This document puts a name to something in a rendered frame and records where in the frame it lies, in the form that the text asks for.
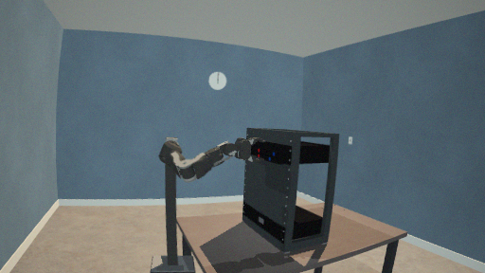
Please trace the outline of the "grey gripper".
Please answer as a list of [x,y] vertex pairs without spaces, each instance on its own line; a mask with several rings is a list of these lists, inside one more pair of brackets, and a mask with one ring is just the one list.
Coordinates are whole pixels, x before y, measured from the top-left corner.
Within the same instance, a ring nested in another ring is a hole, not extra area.
[[266,142],[258,137],[249,139],[238,137],[235,142],[235,145],[237,146],[237,153],[234,156],[238,159],[247,160],[249,162],[260,162],[264,160],[261,157],[254,158],[254,156],[251,155],[251,145],[256,144],[258,141],[263,143]]

